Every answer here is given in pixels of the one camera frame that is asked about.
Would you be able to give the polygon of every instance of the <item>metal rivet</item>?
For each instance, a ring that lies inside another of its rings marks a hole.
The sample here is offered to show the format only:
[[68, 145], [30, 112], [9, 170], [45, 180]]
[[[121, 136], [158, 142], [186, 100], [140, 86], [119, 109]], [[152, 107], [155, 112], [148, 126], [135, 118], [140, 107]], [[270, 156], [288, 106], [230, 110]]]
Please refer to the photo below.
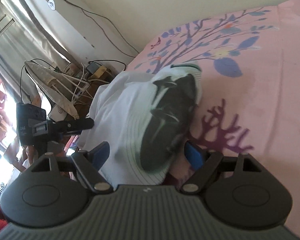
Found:
[[196, 184], [189, 183], [189, 184], [183, 185], [182, 189], [185, 192], [196, 192], [199, 189], [199, 187]]
[[106, 191], [106, 190], [110, 189], [110, 187], [111, 186], [106, 182], [99, 182], [94, 185], [94, 189], [99, 190], [99, 191]]

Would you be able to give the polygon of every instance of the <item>pink bedsheet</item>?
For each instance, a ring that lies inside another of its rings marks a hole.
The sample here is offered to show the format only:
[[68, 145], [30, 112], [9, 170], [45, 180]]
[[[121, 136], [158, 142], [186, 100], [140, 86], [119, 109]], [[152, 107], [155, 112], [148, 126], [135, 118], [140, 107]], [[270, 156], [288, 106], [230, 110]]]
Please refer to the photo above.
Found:
[[[286, 226], [300, 237], [300, 0], [172, 28], [127, 70], [186, 61], [201, 67], [203, 92], [189, 138], [259, 160], [291, 192]], [[182, 179], [188, 168], [180, 153], [170, 173]]]

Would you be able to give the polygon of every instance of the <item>electrical wire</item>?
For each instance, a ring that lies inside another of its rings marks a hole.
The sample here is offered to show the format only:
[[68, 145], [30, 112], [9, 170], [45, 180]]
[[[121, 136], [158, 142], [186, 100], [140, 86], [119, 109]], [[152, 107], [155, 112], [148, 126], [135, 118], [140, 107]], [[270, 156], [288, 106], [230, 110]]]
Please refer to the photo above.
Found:
[[21, 69], [21, 74], [20, 74], [20, 96], [21, 96], [21, 102], [22, 103], [22, 92], [21, 92], [21, 78], [22, 78], [22, 71], [25, 68], [25, 65], [23, 65], [22, 69]]
[[43, 60], [43, 59], [41, 59], [41, 58], [34, 58], [34, 59], [29, 60], [29, 61], [31, 61], [31, 62], [33, 62], [33, 63], [36, 63], [36, 62], [34, 62], [34, 60], [41, 60], [41, 61], [47, 63], [47, 64], [48, 64], [50, 67], [52, 67], [54, 70], [56, 70], [56, 68], [55, 68], [54, 66], [52, 66], [51, 64], [49, 64], [48, 62], [46, 62], [45, 60]]
[[91, 60], [91, 61], [88, 62], [88, 64], [90, 64], [91, 62], [96, 62], [96, 63], [97, 63], [98, 61], [114, 61], [114, 62], [119, 62], [119, 63], [121, 63], [121, 64], [124, 65], [124, 70], [123, 70], [123, 71], [125, 71], [126, 68], [127, 68], [127, 64], [125, 64], [124, 62], [122, 62], [122, 61], [120, 61], [120, 60], [115, 60], [115, 59], [98, 59], [98, 60]]
[[88, 80], [88, 82], [89, 82], [89, 81], [100, 81], [100, 82], [102, 82], [102, 83], [104, 83], [104, 84], [110, 84], [110, 82], [104, 81], [104, 80], [101, 80], [101, 79], [90, 79], [90, 80]]
[[93, 96], [89, 93], [88, 89], [87, 89], [85, 92], [87, 92], [87, 94], [88, 94], [89, 96], [91, 96], [91, 98], [92, 98], [92, 100], [93, 100]]
[[135, 49], [135, 47], [133, 47], [133, 46], [132, 46], [125, 38], [124, 38], [124, 36], [121, 34], [121, 32], [118, 30], [118, 28], [114, 25], [114, 23], [113, 23], [109, 18], [107, 18], [107, 17], [105, 17], [105, 16], [102, 16], [102, 15], [100, 15], [100, 14], [94, 13], [94, 12], [90, 12], [90, 11], [88, 11], [88, 10], [86, 10], [86, 9], [83, 9], [83, 8], [80, 7], [79, 5], [76, 5], [76, 4], [74, 4], [74, 3], [71, 3], [71, 2], [68, 1], [68, 0], [63, 0], [63, 1], [65, 1], [67, 4], [70, 4], [70, 5], [74, 6], [74, 7], [80, 8], [80, 9], [82, 10], [82, 12], [85, 14], [85, 16], [91, 18], [91, 19], [99, 26], [99, 28], [103, 31], [103, 33], [104, 33], [104, 35], [106, 36], [106, 38], [107, 38], [107, 39], [111, 42], [111, 44], [112, 44], [113, 46], [115, 46], [115, 48], [116, 48], [117, 50], [119, 50], [121, 53], [123, 53], [123, 54], [125, 54], [125, 55], [127, 55], [127, 56], [129, 56], [129, 57], [135, 57], [135, 56], [128, 55], [128, 54], [126, 54], [125, 52], [123, 52], [121, 49], [119, 49], [119, 48], [118, 48], [118, 47], [110, 40], [110, 38], [107, 36], [105, 30], [104, 30], [104, 29], [103, 29], [103, 28], [95, 21], [95, 19], [93, 19], [91, 16], [87, 15], [85, 12], [94, 14], [94, 15], [96, 15], [96, 16], [99, 16], [99, 17], [101, 17], [101, 18], [103, 18], [103, 19], [108, 20], [108, 21], [111, 23], [111, 25], [116, 29], [116, 31], [119, 33], [119, 35], [121, 36], [121, 38], [122, 38], [122, 39], [123, 39], [123, 40], [131, 47], [131, 48], [133, 48], [137, 53], [139, 53], [139, 51], [137, 51], [137, 50]]

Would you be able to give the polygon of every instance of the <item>blue leaf print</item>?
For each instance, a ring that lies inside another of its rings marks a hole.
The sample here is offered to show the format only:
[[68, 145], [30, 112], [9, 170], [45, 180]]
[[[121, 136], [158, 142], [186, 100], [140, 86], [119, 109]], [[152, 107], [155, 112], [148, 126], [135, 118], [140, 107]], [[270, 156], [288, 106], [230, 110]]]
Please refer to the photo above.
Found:
[[264, 12], [252, 12], [252, 13], [249, 13], [251, 16], [261, 16], [261, 15], [265, 15]]
[[137, 69], [137, 68], [140, 67], [141, 65], [142, 65], [142, 63], [136, 65], [136, 66], [134, 67], [134, 69]]
[[202, 54], [202, 56], [204, 56], [204, 57], [210, 57], [210, 56], [212, 56], [212, 54], [210, 52], [205, 52], [205, 53]]
[[151, 62], [150, 62], [150, 66], [153, 66], [153, 65], [157, 64], [158, 62], [159, 62], [159, 60], [157, 60], [157, 59], [154, 60], [154, 61], [151, 61]]
[[195, 48], [198, 48], [198, 47], [205, 47], [205, 46], [208, 46], [209, 44], [210, 44], [209, 42], [207, 42], [207, 43], [200, 42], [199, 44], [197, 44], [197, 45], [195, 46]]
[[220, 32], [223, 34], [235, 34], [241, 32], [241, 30], [236, 27], [231, 27], [231, 28], [222, 29]]
[[232, 15], [228, 18], [228, 21], [229, 21], [229, 22], [233, 22], [235, 19], [236, 19], [236, 18], [235, 18], [235, 16], [234, 16], [234, 14], [232, 14]]
[[162, 33], [161, 37], [163, 38], [167, 38], [169, 36], [169, 33], [165, 32], [165, 33]]
[[242, 72], [238, 64], [229, 57], [219, 58], [213, 62], [214, 68], [218, 73], [226, 77], [240, 77]]
[[168, 47], [169, 47], [169, 46], [165, 46], [164, 48], [160, 49], [160, 50], [158, 51], [158, 53], [163, 52], [163, 51], [166, 50]]
[[167, 55], [167, 54], [168, 54], [168, 51], [165, 50], [164, 52], [162, 52], [162, 53], [160, 54], [160, 56], [161, 56], [161, 57], [164, 57], [164, 56]]
[[248, 39], [244, 40], [243, 42], [241, 42], [239, 44], [239, 46], [237, 47], [237, 49], [246, 49], [246, 48], [249, 48], [253, 44], [255, 44], [258, 39], [259, 39], [259, 36], [254, 36], [254, 37], [248, 38]]
[[229, 51], [229, 55], [233, 56], [233, 57], [239, 56], [240, 55], [240, 51], [238, 51], [238, 50], [231, 50], [231, 51]]
[[192, 39], [188, 38], [188, 39], [185, 40], [185, 45], [188, 46], [191, 42], [192, 42]]
[[225, 39], [225, 40], [221, 43], [221, 45], [226, 45], [226, 44], [229, 42], [230, 39], [231, 39], [231, 38]]

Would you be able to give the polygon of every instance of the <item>ribbed grip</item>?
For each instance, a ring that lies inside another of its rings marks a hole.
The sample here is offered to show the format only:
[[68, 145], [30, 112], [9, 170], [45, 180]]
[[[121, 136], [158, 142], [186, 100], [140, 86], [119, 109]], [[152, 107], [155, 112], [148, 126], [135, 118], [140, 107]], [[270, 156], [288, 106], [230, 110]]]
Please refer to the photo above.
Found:
[[120, 186], [95, 196], [70, 222], [46, 229], [9, 224], [0, 240], [297, 240], [285, 227], [244, 231], [216, 220], [196, 196], [171, 186]]

